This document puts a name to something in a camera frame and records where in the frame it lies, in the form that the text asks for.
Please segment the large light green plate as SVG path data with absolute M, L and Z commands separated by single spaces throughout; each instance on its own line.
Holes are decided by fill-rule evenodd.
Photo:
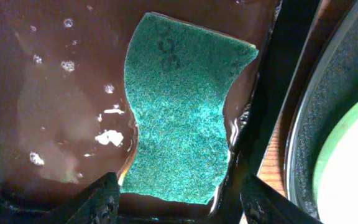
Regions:
M 325 141 L 313 174 L 323 223 L 358 223 L 358 102 Z

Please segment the green scrubbing sponge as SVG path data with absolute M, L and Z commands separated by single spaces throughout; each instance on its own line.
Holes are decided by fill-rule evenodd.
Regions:
M 124 64 L 139 140 L 122 192 L 171 202 L 211 200 L 229 163 L 224 102 L 258 52 L 242 40 L 144 14 Z

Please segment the black rectangular water tray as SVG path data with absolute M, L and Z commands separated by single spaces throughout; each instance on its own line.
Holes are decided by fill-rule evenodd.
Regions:
M 108 172 L 116 223 L 240 223 L 319 1 L 0 1 L 0 223 L 44 215 Z M 228 168 L 207 204 L 124 193 L 139 130 L 124 64 L 154 12 L 259 51 L 224 102 Z

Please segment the black round tray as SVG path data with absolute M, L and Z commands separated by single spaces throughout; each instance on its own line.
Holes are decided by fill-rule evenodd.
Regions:
M 313 172 L 319 152 L 336 123 L 358 102 L 358 1 L 335 30 L 302 93 L 285 152 L 289 201 L 319 218 Z

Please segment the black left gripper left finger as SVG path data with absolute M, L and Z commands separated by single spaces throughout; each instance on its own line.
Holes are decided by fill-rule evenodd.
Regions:
M 119 208 L 117 175 L 108 172 L 75 198 L 44 215 L 44 223 L 113 224 Z

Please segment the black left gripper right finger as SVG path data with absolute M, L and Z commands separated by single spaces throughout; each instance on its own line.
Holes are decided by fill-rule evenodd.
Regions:
M 245 177 L 240 198 L 248 223 L 321 224 L 254 174 Z

